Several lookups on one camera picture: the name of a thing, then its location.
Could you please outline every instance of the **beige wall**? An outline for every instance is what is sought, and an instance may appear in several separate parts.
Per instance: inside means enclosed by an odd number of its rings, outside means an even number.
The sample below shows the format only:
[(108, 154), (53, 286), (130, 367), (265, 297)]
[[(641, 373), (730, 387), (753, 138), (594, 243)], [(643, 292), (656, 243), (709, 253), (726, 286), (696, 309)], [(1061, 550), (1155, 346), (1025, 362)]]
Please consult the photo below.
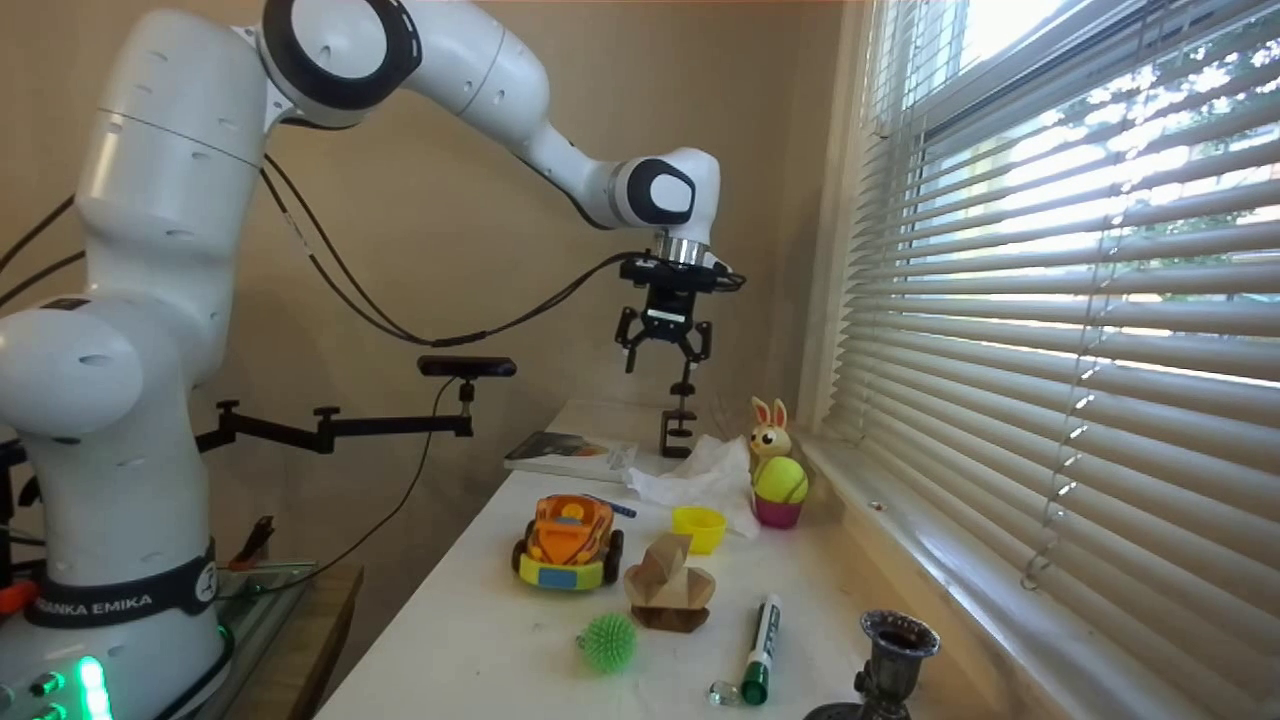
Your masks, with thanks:
[[(154, 0), (0, 5), (0, 243), (75, 188), (86, 129), (108, 58)], [(247, 0), (179, 0), (245, 22)], [(702, 145), (726, 159), (715, 253), (748, 286), (715, 297), (715, 356), (696, 375), (704, 430), (745, 430), (748, 396), (797, 396), (804, 298), (823, 172), (827, 85), (839, 0), (491, 0), (550, 64), (552, 119), (597, 154)], [(397, 96), (357, 132), (276, 132), (274, 154), (307, 190), (347, 262), (418, 333), (502, 325), (601, 254), (643, 247), (643, 230), (605, 235), (534, 172), (442, 108)], [(62, 222), (49, 259), (75, 247)], [(442, 435), (409, 510), (357, 561), (367, 568), (357, 639), (397, 612), (448, 535), (477, 510), (502, 451), (571, 396), (665, 409), (676, 350), (649, 343), (635, 375), (613, 343), (617, 313), (641, 292), (613, 271), (559, 313), (472, 350), (509, 350), (515, 379), (481, 382), (477, 441)], [(261, 190), (245, 241), (231, 356), (201, 387), (193, 415), (238, 396), (247, 413), (307, 424), (317, 402), (346, 413), (426, 413), (418, 346), (352, 321), (314, 274), (299, 243)], [(418, 441), (346, 441), (304, 454), (239, 441), (214, 454), (225, 550), (254, 516), (279, 523), (276, 557), (333, 557), (404, 488)]]

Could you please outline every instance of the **toy car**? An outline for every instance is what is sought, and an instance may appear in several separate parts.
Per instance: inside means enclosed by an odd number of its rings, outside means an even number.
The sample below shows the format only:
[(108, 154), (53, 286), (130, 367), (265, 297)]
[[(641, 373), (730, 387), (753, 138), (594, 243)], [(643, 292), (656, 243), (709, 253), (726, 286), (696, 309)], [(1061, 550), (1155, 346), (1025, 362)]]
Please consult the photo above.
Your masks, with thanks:
[(514, 572), (546, 591), (597, 591), (617, 585), (623, 533), (597, 495), (546, 495), (514, 547)]

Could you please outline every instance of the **green marker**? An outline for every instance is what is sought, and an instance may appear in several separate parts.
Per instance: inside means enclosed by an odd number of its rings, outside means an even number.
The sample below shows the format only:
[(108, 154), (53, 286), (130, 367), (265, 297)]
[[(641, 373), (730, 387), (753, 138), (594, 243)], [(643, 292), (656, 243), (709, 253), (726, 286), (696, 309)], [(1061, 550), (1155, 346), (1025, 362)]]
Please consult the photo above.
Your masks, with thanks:
[(763, 596), (759, 616), (757, 616), (757, 639), (748, 651), (748, 666), (745, 678), (736, 687), (736, 694), (745, 705), (763, 705), (769, 700), (769, 670), (771, 670), (771, 651), (776, 651), (776, 637), (782, 637), (783, 612), (776, 604), (776, 596)]

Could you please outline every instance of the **window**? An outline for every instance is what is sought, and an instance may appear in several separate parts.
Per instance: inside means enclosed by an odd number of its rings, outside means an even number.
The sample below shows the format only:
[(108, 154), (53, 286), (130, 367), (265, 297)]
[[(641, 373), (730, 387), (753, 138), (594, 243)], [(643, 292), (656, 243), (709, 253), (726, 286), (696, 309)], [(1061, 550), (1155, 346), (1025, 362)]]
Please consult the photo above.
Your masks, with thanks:
[(817, 454), (1086, 714), (1280, 711), (1280, 9), (875, 9)]

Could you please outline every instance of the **window blinds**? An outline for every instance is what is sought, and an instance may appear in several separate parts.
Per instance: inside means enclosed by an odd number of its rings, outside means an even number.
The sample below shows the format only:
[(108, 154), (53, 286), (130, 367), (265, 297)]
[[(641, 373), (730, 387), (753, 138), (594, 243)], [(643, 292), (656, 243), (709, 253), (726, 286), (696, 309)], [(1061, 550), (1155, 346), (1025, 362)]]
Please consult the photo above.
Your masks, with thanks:
[(888, 26), (823, 429), (1188, 711), (1280, 711), (1280, 9)]

